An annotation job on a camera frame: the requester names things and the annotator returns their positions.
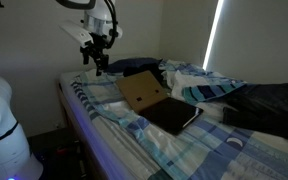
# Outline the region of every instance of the plaid bed sheet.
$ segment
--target plaid bed sheet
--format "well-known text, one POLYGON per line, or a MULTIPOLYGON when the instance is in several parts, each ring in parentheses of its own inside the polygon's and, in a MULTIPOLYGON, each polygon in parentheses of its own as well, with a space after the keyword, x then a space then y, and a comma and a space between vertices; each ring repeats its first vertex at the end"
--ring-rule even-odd
MULTIPOLYGON (((203 76, 210 85, 235 82, 184 62, 163 60, 160 69, 203 76)), ((125 101, 114 83, 118 78, 88 71, 72 86, 93 121, 100 116, 117 123, 161 167, 150 179, 288 179, 288 140, 221 124, 208 113, 170 135, 130 109, 107 108, 125 101)))

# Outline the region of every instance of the white robot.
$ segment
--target white robot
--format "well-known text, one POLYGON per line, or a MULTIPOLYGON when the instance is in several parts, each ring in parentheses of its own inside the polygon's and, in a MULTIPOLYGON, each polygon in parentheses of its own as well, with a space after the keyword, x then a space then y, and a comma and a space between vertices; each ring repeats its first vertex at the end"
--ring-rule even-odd
MULTIPOLYGON (((84 64, 91 56, 100 75, 108 65, 108 55, 103 54, 103 49, 111 48, 115 38, 123 34, 117 26, 115 0, 57 1, 68 8, 85 10, 84 28, 69 21, 61 27, 80 43, 84 64)), ((43 166, 30 152, 22 126, 10 110, 11 95, 10 85, 0 78, 0 180, 37 180, 43 166)))

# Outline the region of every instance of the pillow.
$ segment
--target pillow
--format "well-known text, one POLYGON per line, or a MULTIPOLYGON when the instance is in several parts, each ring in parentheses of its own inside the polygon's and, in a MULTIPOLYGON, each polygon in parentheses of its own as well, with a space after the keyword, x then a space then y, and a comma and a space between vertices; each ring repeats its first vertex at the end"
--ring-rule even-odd
POLYGON ((112 64, 109 64, 107 69, 104 70, 104 72, 121 73, 121 72, 124 72, 125 68, 127 67, 138 68, 142 66, 143 64, 152 64, 152 63, 159 64, 160 60, 157 60, 155 58, 149 58, 149 57, 121 59, 112 64))

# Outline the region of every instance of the floor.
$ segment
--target floor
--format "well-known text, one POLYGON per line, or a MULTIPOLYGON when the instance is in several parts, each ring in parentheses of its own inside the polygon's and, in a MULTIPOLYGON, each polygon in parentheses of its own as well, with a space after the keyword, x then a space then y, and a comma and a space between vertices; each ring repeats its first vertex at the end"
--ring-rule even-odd
POLYGON ((28 138, 31 151, 43 164, 40 180, 87 180, 80 143, 66 128, 28 138))

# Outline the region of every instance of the wall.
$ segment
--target wall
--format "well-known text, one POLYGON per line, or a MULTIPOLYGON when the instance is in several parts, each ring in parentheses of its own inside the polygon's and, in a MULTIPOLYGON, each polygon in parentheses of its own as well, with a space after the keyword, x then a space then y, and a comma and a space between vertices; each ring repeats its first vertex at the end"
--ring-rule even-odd
POLYGON ((225 0, 208 67, 253 83, 288 82, 288 1, 225 0))
POLYGON ((166 0, 160 56, 202 66, 217 0, 166 0))
MULTIPOLYGON (((27 136, 62 124, 55 81, 82 65, 78 43, 58 24, 79 22, 83 11, 66 9, 49 0, 4 1, 0 9, 0 76, 13 88, 11 108, 27 136)), ((108 52, 112 60, 159 54, 162 1, 118 0, 116 9, 124 37, 108 52)))

